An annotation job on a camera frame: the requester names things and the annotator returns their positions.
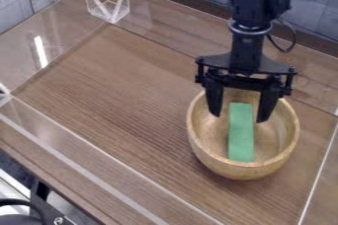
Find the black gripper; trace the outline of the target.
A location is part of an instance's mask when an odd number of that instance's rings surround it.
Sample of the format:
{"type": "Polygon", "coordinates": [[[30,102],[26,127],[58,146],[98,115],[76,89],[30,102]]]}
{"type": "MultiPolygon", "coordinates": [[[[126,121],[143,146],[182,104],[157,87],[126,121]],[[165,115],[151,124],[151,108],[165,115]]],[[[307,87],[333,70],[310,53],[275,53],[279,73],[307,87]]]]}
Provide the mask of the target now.
{"type": "Polygon", "coordinates": [[[197,57],[195,82],[213,115],[221,116],[223,87],[261,92],[257,123],[270,119],[279,98],[291,94],[295,69],[265,56],[263,42],[263,35],[234,34],[229,52],[197,57]]]}

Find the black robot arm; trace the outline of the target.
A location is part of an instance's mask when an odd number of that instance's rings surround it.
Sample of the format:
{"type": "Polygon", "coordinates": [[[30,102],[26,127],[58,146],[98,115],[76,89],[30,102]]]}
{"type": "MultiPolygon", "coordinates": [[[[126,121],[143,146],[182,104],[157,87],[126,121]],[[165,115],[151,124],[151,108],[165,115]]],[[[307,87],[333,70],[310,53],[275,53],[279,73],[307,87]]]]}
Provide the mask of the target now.
{"type": "Polygon", "coordinates": [[[270,119],[278,100],[291,94],[295,68],[265,56],[263,44],[271,39],[273,21],[290,9],[290,0],[230,0],[233,17],[231,50],[199,56],[195,82],[205,88],[209,110],[221,115],[226,88],[261,94],[257,121],[270,119]]]}

